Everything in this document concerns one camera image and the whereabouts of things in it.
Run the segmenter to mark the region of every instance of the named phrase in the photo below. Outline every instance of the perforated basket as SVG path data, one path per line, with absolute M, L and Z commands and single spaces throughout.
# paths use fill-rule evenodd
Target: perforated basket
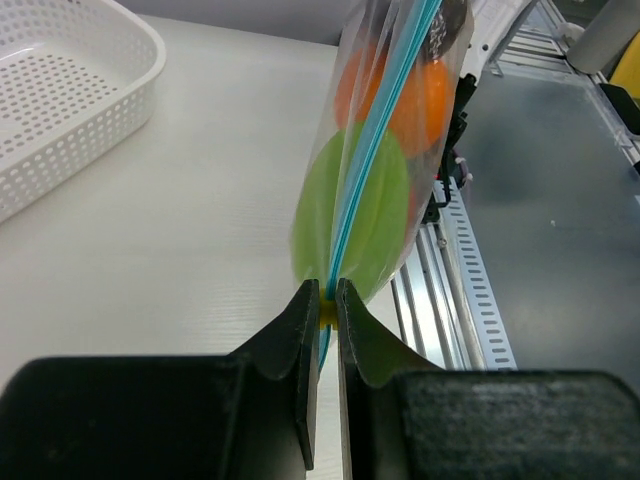
M 142 126 L 165 59 L 111 0 L 0 0 L 0 222 Z

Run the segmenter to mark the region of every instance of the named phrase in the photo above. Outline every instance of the white table surface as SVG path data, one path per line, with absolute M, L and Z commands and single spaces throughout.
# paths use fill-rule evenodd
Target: white table surface
M 147 20 L 168 50 L 151 120 L 0 225 L 0 385 L 44 355 L 226 353 L 295 291 L 287 237 L 336 49 Z M 388 286 L 370 308 L 397 334 Z M 308 478 L 341 478 L 335 344 L 318 395 Z

